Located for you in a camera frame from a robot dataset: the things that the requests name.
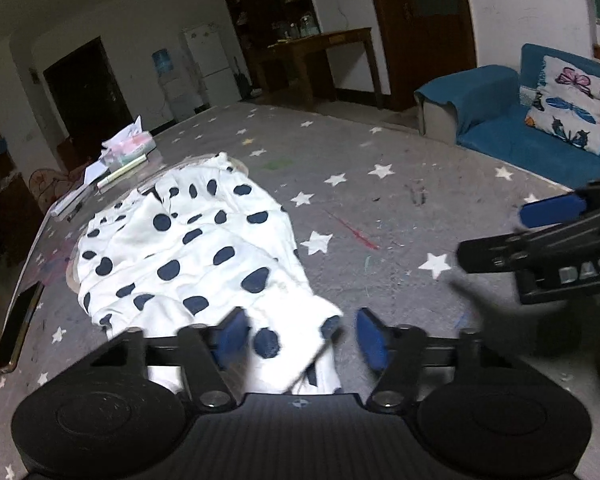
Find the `white navy polka dot garment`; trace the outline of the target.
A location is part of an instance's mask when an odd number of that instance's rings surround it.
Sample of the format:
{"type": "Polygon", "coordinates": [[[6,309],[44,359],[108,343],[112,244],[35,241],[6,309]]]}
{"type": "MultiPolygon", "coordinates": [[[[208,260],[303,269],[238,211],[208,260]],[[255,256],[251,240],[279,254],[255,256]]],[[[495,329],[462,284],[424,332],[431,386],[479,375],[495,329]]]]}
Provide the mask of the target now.
{"type": "Polygon", "coordinates": [[[93,324],[149,337],[215,326],[242,309],[246,354],[230,367],[245,392],[341,389],[332,338],[341,311],[312,290],[284,207],[225,153],[167,171],[94,215],[73,261],[93,324]]]}

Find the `butterfly print cushion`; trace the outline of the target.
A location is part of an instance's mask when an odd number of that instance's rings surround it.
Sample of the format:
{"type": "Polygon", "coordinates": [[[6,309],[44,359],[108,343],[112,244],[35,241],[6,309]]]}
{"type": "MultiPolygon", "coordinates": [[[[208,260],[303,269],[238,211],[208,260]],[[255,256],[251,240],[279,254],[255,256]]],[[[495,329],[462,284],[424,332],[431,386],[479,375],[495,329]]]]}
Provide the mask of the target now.
{"type": "Polygon", "coordinates": [[[600,157],[600,77],[544,56],[524,123],[600,157]]]}

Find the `blue sofa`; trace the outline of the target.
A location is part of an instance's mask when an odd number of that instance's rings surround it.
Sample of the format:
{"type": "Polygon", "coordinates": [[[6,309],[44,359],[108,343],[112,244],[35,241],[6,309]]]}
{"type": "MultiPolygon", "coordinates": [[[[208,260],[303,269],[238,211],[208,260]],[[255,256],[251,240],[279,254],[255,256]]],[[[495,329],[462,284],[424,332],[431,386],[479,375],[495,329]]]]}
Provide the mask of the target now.
{"type": "Polygon", "coordinates": [[[541,177],[578,188],[600,179],[600,157],[524,123],[544,56],[554,56],[600,77],[600,62],[569,52],[524,44],[519,70],[486,65],[442,76],[415,93],[419,107],[448,110],[454,127],[439,140],[457,144],[541,177]]]}

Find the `black smartphone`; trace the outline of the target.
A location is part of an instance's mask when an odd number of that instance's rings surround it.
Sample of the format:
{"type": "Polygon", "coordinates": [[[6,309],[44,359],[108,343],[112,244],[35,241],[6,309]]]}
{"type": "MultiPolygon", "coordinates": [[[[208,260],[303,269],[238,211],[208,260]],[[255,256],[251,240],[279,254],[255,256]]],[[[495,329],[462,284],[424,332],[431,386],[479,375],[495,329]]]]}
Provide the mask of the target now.
{"type": "Polygon", "coordinates": [[[0,375],[16,369],[32,316],[43,292],[44,285],[41,282],[32,284],[20,292],[9,311],[0,339],[0,375]]]}

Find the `white pen box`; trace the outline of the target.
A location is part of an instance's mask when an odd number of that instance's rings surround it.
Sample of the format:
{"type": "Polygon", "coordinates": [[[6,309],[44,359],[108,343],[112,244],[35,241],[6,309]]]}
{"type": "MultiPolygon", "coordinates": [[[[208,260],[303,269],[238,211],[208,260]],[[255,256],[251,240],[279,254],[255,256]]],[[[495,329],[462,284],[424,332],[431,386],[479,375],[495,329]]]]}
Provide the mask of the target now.
{"type": "Polygon", "coordinates": [[[99,180],[96,183],[96,188],[98,188],[99,190],[106,188],[106,186],[110,185],[115,180],[118,180],[119,178],[121,178],[125,174],[127,174],[128,172],[134,170],[135,168],[139,167],[140,165],[143,165],[144,162],[147,162],[147,156],[146,155],[138,156],[136,159],[131,160],[130,162],[128,162],[124,166],[120,167],[119,169],[114,170],[111,174],[108,174],[107,177],[104,177],[102,180],[99,180]]]}

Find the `white paper sheets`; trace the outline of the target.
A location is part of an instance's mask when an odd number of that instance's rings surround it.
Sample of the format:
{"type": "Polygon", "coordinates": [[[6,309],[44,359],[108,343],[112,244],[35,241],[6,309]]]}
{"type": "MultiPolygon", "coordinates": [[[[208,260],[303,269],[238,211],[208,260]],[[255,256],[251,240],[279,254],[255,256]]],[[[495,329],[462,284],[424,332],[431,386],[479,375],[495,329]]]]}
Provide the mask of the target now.
{"type": "Polygon", "coordinates": [[[50,215],[54,218],[66,218],[78,208],[91,192],[95,191],[96,184],[110,173],[108,166],[102,160],[96,160],[84,170],[82,183],[62,196],[50,207],[50,215]]]}

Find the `tissue pack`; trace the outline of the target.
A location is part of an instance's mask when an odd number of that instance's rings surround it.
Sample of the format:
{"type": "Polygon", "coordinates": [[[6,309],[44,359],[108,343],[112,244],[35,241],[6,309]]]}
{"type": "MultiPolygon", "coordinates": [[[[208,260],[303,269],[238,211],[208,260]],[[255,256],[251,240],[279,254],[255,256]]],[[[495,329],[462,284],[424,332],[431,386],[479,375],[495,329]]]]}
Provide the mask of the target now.
{"type": "Polygon", "coordinates": [[[156,147],[154,137],[137,118],[112,138],[102,142],[99,160],[111,170],[119,169],[140,156],[147,155],[156,147]]]}

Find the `dark wooden door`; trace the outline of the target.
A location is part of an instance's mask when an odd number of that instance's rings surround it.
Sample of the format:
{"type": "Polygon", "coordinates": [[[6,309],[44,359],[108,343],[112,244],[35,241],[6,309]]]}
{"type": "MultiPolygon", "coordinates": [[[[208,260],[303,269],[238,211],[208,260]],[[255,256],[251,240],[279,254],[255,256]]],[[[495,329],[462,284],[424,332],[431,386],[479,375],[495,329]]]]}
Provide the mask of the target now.
{"type": "Polygon", "coordinates": [[[478,66],[468,0],[373,0],[389,107],[406,110],[429,81],[478,66]]]}

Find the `water dispenser with blue bottle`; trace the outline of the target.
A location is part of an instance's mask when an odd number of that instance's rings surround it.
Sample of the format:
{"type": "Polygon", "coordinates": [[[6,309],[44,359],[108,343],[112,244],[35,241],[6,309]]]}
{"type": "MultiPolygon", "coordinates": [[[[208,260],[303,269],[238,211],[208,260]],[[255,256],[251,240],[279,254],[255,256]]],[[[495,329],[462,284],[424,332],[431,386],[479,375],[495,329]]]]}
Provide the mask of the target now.
{"type": "Polygon", "coordinates": [[[184,122],[195,115],[195,100],[192,89],[175,67],[169,51],[160,49],[151,55],[166,105],[177,122],[184,122]]]}

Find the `dark wooden side table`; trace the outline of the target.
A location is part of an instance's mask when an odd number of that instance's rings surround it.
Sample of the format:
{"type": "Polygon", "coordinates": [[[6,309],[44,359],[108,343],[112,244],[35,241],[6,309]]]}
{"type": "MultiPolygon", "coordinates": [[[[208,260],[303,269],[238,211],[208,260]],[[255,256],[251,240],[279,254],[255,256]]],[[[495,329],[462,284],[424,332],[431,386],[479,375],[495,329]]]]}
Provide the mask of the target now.
{"type": "Polygon", "coordinates": [[[275,62],[288,62],[297,73],[298,85],[305,110],[313,112],[319,98],[333,101],[342,91],[336,85],[332,59],[337,49],[358,44],[364,50],[365,59],[373,86],[372,103],[378,110],[384,108],[378,64],[375,56],[372,29],[359,27],[336,32],[321,32],[317,35],[279,42],[254,55],[258,79],[263,92],[272,96],[266,70],[275,62]]]}

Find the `white refrigerator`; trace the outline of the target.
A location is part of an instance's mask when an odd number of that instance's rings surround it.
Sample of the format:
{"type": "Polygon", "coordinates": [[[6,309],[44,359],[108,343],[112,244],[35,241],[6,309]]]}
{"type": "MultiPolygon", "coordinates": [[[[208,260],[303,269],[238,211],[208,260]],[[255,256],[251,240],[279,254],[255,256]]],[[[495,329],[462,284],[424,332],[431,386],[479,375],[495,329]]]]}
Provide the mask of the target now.
{"type": "Polygon", "coordinates": [[[225,53],[219,32],[205,24],[185,29],[183,37],[201,82],[204,102],[229,106],[240,100],[234,70],[225,53]]]}

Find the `dark wall shelf unit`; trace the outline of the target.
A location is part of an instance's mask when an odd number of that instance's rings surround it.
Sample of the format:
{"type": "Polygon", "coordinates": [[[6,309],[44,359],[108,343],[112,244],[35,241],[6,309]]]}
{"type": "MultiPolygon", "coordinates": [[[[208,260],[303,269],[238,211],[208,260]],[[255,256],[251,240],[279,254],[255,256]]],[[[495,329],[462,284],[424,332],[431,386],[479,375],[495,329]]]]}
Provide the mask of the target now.
{"type": "Polygon", "coordinates": [[[263,63],[259,80],[256,57],[286,40],[317,34],[313,0],[225,0],[252,83],[273,91],[287,89],[297,78],[294,64],[285,60],[263,63]]]}

